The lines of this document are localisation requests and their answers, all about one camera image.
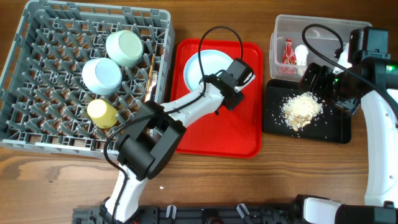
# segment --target yellow cup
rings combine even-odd
[[[91,101],[87,106],[87,113],[99,128],[110,128],[117,122],[118,111],[101,99]]]

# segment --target white cup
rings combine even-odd
[[[87,88],[95,94],[114,93],[122,82],[119,65],[109,58],[96,58],[86,62],[81,72]]]
[[[128,30],[117,31],[109,35],[105,47],[109,57],[124,67],[135,66],[144,53],[141,39]]]

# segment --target table surface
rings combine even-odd
[[[397,1],[285,0],[89,1],[168,10],[175,44],[200,38],[217,25],[233,27],[243,41],[264,51],[269,75],[269,42],[279,14],[368,21],[389,29],[389,51],[398,54]],[[0,0],[0,63],[4,66],[25,1]],[[234,40],[226,31],[211,39]],[[297,194],[364,203],[368,179],[366,125],[360,110],[353,117],[349,144],[262,135],[252,159],[175,154],[149,181],[142,205],[231,205],[239,202],[289,202]],[[111,195],[118,172],[105,161],[77,156],[0,150],[0,223],[70,223],[73,208],[99,205]]]

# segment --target gray dish rack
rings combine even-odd
[[[86,61],[107,57],[107,36],[131,30],[144,44],[135,67],[121,67],[115,94],[96,95],[81,78]],[[152,99],[163,102],[175,32],[170,13],[161,9],[59,1],[29,1],[0,78],[0,146],[30,152],[103,158],[106,137],[118,127],[97,128],[86,113],[91,100],[104,99],[118,110],[119,125],[143,104],[155,54],[158,73]],[[109,156],[118,152],[114,142]]]

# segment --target red tray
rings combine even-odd
[[[188,59],[198,52],[199,41],[186,39],[177,47],[171,100],[190,92],[183,79],[183,70]],[[256,75],[256,79],[243,89],[243,101],[232,111],[221,107],[220,115],[208,114],[191,124],[178,145],[177,152],[250,158],[260,151],[263,54],[254,43],[244,42],[243,48],[243,60],[253,68]],[[201,49],[220,50],[232,59],[241,55],[239,42],[205,40]]]

